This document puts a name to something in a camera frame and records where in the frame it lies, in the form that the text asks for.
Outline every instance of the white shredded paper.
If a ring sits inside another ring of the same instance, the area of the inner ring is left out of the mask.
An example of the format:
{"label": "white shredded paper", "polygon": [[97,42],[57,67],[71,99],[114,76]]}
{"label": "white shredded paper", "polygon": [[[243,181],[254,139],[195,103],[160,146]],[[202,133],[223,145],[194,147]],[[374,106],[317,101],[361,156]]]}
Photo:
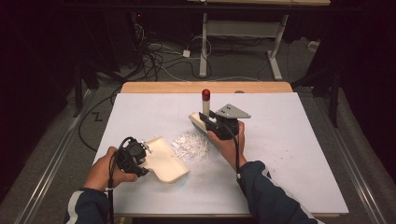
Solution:
{"label": "white shredded paper", "polygon": [[196,157],[202,160],[207,157],[209,152],[207,139],[198,133],[182,134],[172,143],[172,146],[175,148],[177,156],[183,161]]}

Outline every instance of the person's right hand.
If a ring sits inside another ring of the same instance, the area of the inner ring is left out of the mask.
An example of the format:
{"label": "person's right hand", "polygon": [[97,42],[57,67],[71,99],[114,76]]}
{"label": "person's right hand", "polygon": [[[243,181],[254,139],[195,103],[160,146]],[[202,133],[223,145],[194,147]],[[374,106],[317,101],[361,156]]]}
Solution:
{"label": "person's right hand", "polygon": [[[239,167],[243,166],[247,163],[247,160],[244,156],[244,148],[245,148],[245,123],[242,121],[239,122],[239,134],[236,136],[236,140],[239,142]],[[236,148],[235,142],[233,139],[231,140],[220,140],[215,133],[209,131],[207,132],[209,138],[219,149],[221,155],[224,159],[230,163],[233,169],[236,171],[235,157],[236,157]]]}
{"label": "person's right hand", "polygon": [[[91,168],[88,173],[87,179],[83,185],[83,188],[97,189],[102,192],[106,191],[108,184],[108,179],[110,178],[110,173],[108,171],[108,165],[112,159],[112,156],[117,151],[114,147],[109,147],[107,154],[100,158]],[[113,188],[118,186],[122,182],[135,182],[137,180],[136,174],[126,174],[124,173],[118,165],[115,166],[113,174]]]}

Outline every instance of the cable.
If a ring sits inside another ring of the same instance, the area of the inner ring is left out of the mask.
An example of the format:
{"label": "cable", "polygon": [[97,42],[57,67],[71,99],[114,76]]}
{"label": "cable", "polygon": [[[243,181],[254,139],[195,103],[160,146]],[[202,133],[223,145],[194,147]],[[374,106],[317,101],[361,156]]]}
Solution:
{"label": "cable", "polygon": [[[234,49],[243,49],[243,48],[247,48],[247,47],[257,47],[264,40],[264,38],[262,38],[262,37],[255,37],[251,43],[245,44],[243,42],[250,41],[250,40],[243,39],[243,38],[231,39],[229,36],[225,36],[224,38],[221,38],[219,36],[209,35],[208,38],[209,37],[214,39],[214,40],[210,40],[211,43],[212,43],[212,55],[218,56],[218,57],[227,56],[227,55],[233,53]],[[216,45],[216,44],[214,44],[215,40],[219,40],[220,43],[221,42],[227,42],[229,44],[229,46]],[[221,48],[222,47],[224,47],[224,48],[229,47],[229,49],[228,49],[228,52],[226,52],[226,53],[216,54],[216,53],[214,53],[215,52],[215,48],[218,48],[218,47],[221,47]]]}
{"label": "cable", "polygon": [[210,81],[222,81],[222,80],[234,79],[234,78],[244,78],[244,79],[248,79],[248,80],[262,82],[261,80],[253,78],[253,77],[224,77],[224,78],[214,79],[214,80],[210,80]]}
{"label": "cable", "polygon": [[239,188],[242,190],[242,192],[244,193],[245,197],[246,195],[246,191],[245,191],[245,186],[242,184],[241,181],[241,168],[239,167],[239,139],[236,140],[236,136],[233,134],[233,132],[230,130],[229,127],[227,127],[227,125],[224,125],[222,123],[219,123],[219,125],[221,127],[224,127],[233,137],[233,142],[235,143],[235,172],[236,172],[236,182],[239,185]]}
{"label": "cable", "polygon": [[206,64],[207,64],[207,66],[208,66],[208,68],[209,68],[210,73],[209,73],[209,75],[206,76],[206,77],[196,77],[196,76],[194,76],[194,77],[199,78],[199,79],[209,78],[209,77],[211,77],[211,76],[213,75],[212,66],[210,65],[210,62],[209,62],[209,61],[207,60],[207,58],[206,58],[209,54],[206,55],[206,57],[205,57],[205,55],[204,55],[203,53],[201,53],[201,55],[202,55],[202,58],[206,61]]}
{"label": "cable", "polygon": [[170,73],[168,72],[168,70],[166,70],[166,69],[165,69],[164,67],[162,67],[160,64],[158,64],[158,66],[161,67],[161,69],[162,69],[163,71],[165,71],[170,77],[174,78],[175,80],[178,80],[178,81],[186,81],[186,82],[188,82],[188,80],[184,80],[184,79],[180,79],[180,78],[174,77],[172,74],[170,74]]}
{"label": "cable", "polygon": [[117,158],[119,156],[119,150],[120,148],[122,148],[122,146],[129,140],[131,140],[131,137],[127,137],[125,138],[119,148],[117,149],[117,151],[111,156],[110,158],[110,162],[108,163],[108,173],[109,173],[109,177],[108,177],[108,182],[107,182],[107,195],[108,195],[108,200],[110,202],[110,206],[109,206],[109,222],[110,224],[114,224],[114,203],[113,203],[113,175],[114,175],[114,171],[116,169],[116,164],[117,164]]}
{"label": "cable", "polygon": [[288,74],[288,81],[291,82],[290,76],[289,76],[289,46],[290,46],[290,44],[288,44],[288,54],[286,55],[286,71]]}
{"label": "cable", "polygon": [[[150,45],[158,46],[159,44],[148,44],[148,47],[149,47]],[[163,53],[175,53],[175,54],[181,55],[181,53],[177,52],[175,49],[172,49],[172,48],[170,48],[170,47],[167,47],[167,46],[165,46],[165,45],[163,45],[163,44],[161,44],[160,46],[161,46],[161,47],[160,47],[159,49],[151,49],[151,50],[153,50],[153,51],[159,51],[159,50],[162,49],[162,48],[166,48],[166,49],[171,49],[172,51],[171,51],[171,52],[164,52],[164,51],[163,51]]]}
{"label": "cable", "polygon": [[140,28],[139,33],[137,34],[137,38],[139,38],[140,33],[142,34],[142,37],[140,38],[141,39],[140,44],[137,46],[139,48],[144,42],[143,40],[145,39],[145,30],[143,29],[143,27],[141,25],[139,25],[137,23],[135,25]]}
{"label": "cable", "polygon": [[206,57],[209,56],[210,53],[212,52],[212,45],[210,44],[210,42],[209,42],[208,39],[204,38],[203,36],[198,35],[198,36],[196,36],[195,38],[193,38],[193,39],[190,41],[190,43],[192,44],[192,41],[194,41],[195,39],[198,39],[198,38],[201,38],[201,39],[205,40],[206,43],[209,44],[209,53],[206,54]]}
{"label": "cable", "polygon": [[105,99],[101,100],[101,101],[100,101],[99,103],[97,103],[93,108],[91,108],[91,109],[84,115],[84,117],[82,118],[81,123],[80,123],[79,126],[78,126],[78,137],[79,137],[79,139],[81,140],[81,142],[82,142],[87,148],[89,148],[90,150],[92,150],[92,151],[94,151],[94,152],[97,152],[97,149],[94,148],[94,147],[92,147],[92,146],[90,146],[90,145],[84,140],[84,138],[82,137],[82,134],[81,134],[81,127],[82,127],[82,124],[84,123],[84,121],[85,121],[85,119],[88,117],[88,115],[90,115],[91,112],[92,112],[97,106],[99,106],[100,104],[102,104],[104,101],[110,99],[110,103],[111,103],[112,105],[114,105],[114,102],[112,101],[112,98],[113,98],[114,96],[116,96],[115,92],[116,92],[116,91],[119,91],[119,90],[120,90],[120,87],[116,88],[116,89],[111,93],[110,96],[107,96]]}
{"label": "cable", "polygon": [[271,64],[271,61],[274,60],[274,59],[275,59],[275,57],[274,57],[273,59],[270,59],[268,64],[266,64],[266,65],[263,66],[259,71],[257,71],[257,77],[258,77],[258,78],[260,78],[260,71],[262,71],[264,68],[268,67],[268,65],[270,65],[270,64]]}

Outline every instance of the sleeve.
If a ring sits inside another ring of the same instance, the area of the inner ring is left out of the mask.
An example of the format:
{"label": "sleeve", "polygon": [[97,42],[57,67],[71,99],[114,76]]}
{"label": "sleeve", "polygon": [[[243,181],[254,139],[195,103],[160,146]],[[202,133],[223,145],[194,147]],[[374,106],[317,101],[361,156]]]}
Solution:
{"label": "sleeve", "polygon": [[64,223],[107,223],[109,201],[96,189],[81,189],[73,193],[67,206]]}
{"label": "sleeve", "polygon": [[261,224],[322,223],[287,191],[278,187],[261,161],[250,161],[241,167],[241,183],[247,196],[248,209]]}

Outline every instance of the red cap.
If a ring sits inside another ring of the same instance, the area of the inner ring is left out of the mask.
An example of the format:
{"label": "red cap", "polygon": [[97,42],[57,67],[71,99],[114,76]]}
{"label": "red cap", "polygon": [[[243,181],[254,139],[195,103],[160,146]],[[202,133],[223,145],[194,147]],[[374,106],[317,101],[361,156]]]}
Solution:
{"label": "red cap", "polygon": [[202,100],[203,101],[209,101],[210,100],[210,90],[204,89],[202,91]]}

